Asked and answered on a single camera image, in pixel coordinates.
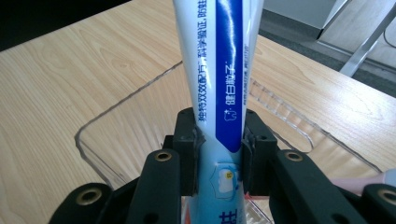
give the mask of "metal rod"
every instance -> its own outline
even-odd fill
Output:
[[[361,64],[366,59],[367,55],[374,48],[378,38],[384,33],[385,29],[390,25],[393,19],[396,17],[396,4],[393,5],[390,12],[385,16],[384,20],[379,23],[373,33],[358,47],[358,49],[353,53],[350,59],[344,64],[340,73],[353,77],[356,70],[361,66]]]

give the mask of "clear plastic tray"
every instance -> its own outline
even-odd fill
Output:
[[[84,125],[76,135],[81,157],[109,186],[118,189],[139,177],[147,155],[162,147],[166,135],[173,134],[177,113],[190,106],[185,71],[178,63]],[[379,172],[255,79],[250,80],[247,107],[270,127],[280,148],[307,153],[328,177]],[[272,221],[266,200],[247,202],[247,210],[248,223]]]

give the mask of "white toothpaste tube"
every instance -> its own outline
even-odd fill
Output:
[[[191,223],[246,223],[241,139],[263,0],[174,0],[200,147]]]

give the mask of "wooden table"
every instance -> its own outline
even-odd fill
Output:
[[[101,182],[78,129],[181,61],[172,1],[134,0],[0,53],[0,223],[46,223]],[[253,76],[381,169],[396,166],[396,99],[259,37]]]

